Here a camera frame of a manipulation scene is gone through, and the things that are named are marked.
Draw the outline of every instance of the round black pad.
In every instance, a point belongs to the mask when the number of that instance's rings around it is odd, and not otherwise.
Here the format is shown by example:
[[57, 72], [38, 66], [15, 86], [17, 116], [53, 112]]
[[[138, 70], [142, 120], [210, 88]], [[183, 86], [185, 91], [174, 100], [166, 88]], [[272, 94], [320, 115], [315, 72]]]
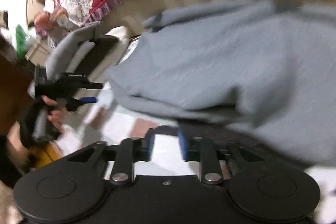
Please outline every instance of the round black pad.
[[68, 162], [66, 168], [42, 167], [21, 178], [14, 187], [20, 212], [41, 223], [69, 223], [90, 213], [105, 194], [104, 180], [86, 164]]
[[54, 175], [41, 180], [37, 192], [50, 199], [64, 198], [76, 189], [76, 182], [66, 175]]
[[228, 195], [241, 211], [258, 220], [284, 223], [306, 217], [320, 200], [315, 180], [298, 170], [246, 170], [229, 182]]

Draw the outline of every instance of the silver screw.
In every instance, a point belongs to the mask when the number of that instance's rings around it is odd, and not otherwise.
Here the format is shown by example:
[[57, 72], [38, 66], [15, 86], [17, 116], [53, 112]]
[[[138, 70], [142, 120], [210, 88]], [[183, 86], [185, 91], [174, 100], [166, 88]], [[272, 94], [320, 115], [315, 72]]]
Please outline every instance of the silver screw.
[[217, 173], [207, 173], [204, 176], [205, 180], [210, 181], [210, 182], [215, 182], [221, 179], [221, 175]]
[[171, 181], [170, 180], [165, 180], [164, 182], [162, 182], [163, 186], [169, 186], [171, 185]]
[[125, 181], [128, 179], [128, 175], [125, 173], [116, 173], [112, 176], [114, 181]]

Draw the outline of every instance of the person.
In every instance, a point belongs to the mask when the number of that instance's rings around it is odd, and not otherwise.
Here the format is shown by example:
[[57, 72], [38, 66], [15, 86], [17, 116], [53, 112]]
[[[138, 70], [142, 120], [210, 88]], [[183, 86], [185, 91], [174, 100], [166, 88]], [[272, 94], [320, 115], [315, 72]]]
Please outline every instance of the person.
[[[56, 106], [57, 102], [46, 96], [42, 100], [49, 106]], [[48, 120], [61, 133], [66, 108], [54, 110], [48, 115]], [[8, 133], [0, 135], [0, 223], [15, 224], [21, 220], [13, 197], [13, 187], [24, 174], [24, 167], [28, 161], [29, 150], [20, 140], [20, 125], [16, 121]]]
[[[42, 100], [49, 106], [56, 106], [57, 102], [42, 96]], [[60, 132], [66, 114], [66, 108], [54, 110], [48, 115], [48, 120]], [[0, 180], [8, 187], [13, 188], [17, 180], [22, 176], [22, 168], [29, 156], [29, 150], [20, 140], [20, 125], [16, 121], [6, 135], [0, 138]]]

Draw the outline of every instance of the finger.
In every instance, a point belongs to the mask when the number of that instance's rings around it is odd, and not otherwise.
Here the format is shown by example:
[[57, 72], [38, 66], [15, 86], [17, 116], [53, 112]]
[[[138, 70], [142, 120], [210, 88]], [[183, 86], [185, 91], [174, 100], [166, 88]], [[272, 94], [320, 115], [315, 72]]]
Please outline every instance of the finger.
[[59, 110], [53, 110], [53, 111], [50, 112], [50, 115], [64, 117], [65, 116], [65, 112], [59, 111]]
[[56, 127], [59, 132], [63, 132], [62, 125], [59, 122], [52, 122], [52, 125]]
[[42, 100], [47, 104], [47, 105], [50, 105], [50, 106], [54, 106], [54, 105], [57, 105], [57, 102], [48, 98], [47, 96], [43, 95], [42, 96]]
[[59, 122], [62, 123], [64, 118], [61, 116], [51, 116], [50, 118], [48, 118], [48, 120], [50, 120], [51, 122]]
[[51, 115], [65, 115], [68, 110], [65, 107], [61, 107], [60, 109], [51, 111]]

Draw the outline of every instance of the black robotic gripper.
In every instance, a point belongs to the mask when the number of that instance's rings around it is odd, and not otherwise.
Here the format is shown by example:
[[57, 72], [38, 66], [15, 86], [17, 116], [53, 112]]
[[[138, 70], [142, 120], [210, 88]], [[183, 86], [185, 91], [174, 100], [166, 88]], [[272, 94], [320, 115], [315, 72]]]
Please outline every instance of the black robotic gripper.
[[[240, 143], [221, 146], [180, 133], [183, 158], [200, 163], [199, 176], [134, 178], [133, 163], [150, 160], [154, 139], [150, 129], [120, 145], [96, 142], [28, 173], [14, 187], [22, 224], [313, 223], [317, 183]], [[104, 180], [108, 161], [114, 165]]]

